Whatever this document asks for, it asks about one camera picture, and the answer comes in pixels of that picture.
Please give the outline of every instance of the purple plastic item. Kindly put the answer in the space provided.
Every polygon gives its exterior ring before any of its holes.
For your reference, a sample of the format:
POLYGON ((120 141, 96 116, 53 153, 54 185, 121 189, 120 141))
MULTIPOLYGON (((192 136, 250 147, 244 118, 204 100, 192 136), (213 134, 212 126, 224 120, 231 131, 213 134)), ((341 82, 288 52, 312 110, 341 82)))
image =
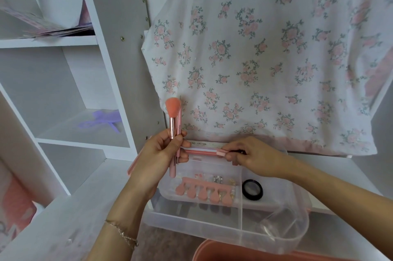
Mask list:
POLYGON ((119 110, 115 110, 110 113, 104 113, 102 110, 98 110, 93 112, 92 114, 95 120, 81 122, 78 125, 78 127, 80 127, 81 129, 85 129, 85 128, 93 127, 100 123, 107 123, 112 127, 112 129, 116 133, 120 133, 117 127, 114 125, 114 123, 116 122, 121 122, 121 116, 119 110))

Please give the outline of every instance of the clear plastic organizer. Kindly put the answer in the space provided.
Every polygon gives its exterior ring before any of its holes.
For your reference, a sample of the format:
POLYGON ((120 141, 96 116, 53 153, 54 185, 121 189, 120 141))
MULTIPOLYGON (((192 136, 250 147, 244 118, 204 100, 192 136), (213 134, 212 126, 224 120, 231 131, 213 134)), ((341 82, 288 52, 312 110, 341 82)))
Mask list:
POLYGON ((294 250, 308 229, 310 201, 304 189, 287 180, 260 177, 211 156, 190 155, 188 163, 177 165, 173 179, 167 172, 151 203, 152 208, 143 215, 143 221, 150 226, 273 254, 294 250), (182 196, 175 192, 182 177, 212 182, 216 175, 222 177, 223 184, 232 185, 230 207, 221 200, 199 200, 198 188, 194 199, 186 195, 187 190, 182 196), (241 184, 247 179, 262 185, 263 197, 258 201, 243 196, 241 184))

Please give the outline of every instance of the left hand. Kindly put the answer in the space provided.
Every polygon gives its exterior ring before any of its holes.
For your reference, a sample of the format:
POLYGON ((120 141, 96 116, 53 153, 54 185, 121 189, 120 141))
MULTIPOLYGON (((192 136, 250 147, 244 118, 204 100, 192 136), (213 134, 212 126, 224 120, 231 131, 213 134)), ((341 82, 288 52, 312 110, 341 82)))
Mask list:
MULTIPOLYGON (((141 150, 138 160, 134 162, 135 167, 127 185, 137 189, 142 196, 150 200, 180 146, 191 147, 191 143, 183 139, 186 135, 187 132, 182 130, 182 134, 170 140, 169 129, 166 129, 151 137, 141 150)), ((187 161, 188 153, 181 149, 179 163, 187 161)))

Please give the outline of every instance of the bracelet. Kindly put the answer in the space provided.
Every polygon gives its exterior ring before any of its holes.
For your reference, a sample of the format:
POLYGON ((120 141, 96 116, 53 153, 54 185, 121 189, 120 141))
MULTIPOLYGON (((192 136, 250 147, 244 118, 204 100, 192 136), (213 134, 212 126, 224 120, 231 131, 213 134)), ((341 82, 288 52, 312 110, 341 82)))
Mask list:
POLYGON ((128 244, 129 247, 131 247, 130 241, 133 241, 133 242, 135 243, 133 249, 134 249, 136 246, 139 245, 138 240, 136 240, 136 239, 134 239, 134 238, 131 238, 131 237, 128 237, 127 235, 125 235, 124 231, 121 230, 121 228, 120 228, 118 225, 116 225, 116 224, 114 224, 114 223, 111 223, 111 222, 108 221, 108 220, 105 220, 105 223, 111 225, 112 227, 115 227, 115 228, 118 230, 118 232, 120 233, 121 237, 122 237, 122 238, 125 240, 125 242, 128 244))

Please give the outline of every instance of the pink container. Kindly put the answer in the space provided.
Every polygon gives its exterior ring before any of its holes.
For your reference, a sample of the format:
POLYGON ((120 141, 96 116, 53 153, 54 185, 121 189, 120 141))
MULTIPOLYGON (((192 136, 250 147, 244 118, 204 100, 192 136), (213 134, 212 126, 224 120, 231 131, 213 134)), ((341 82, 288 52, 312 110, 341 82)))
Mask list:
POLYGON ((220 243, 206 239, 196 249, 193 261, 351 261, 348 259, 330 258, 302 252, 292 252, 289 255, 274 255, 257 250, 220 243))

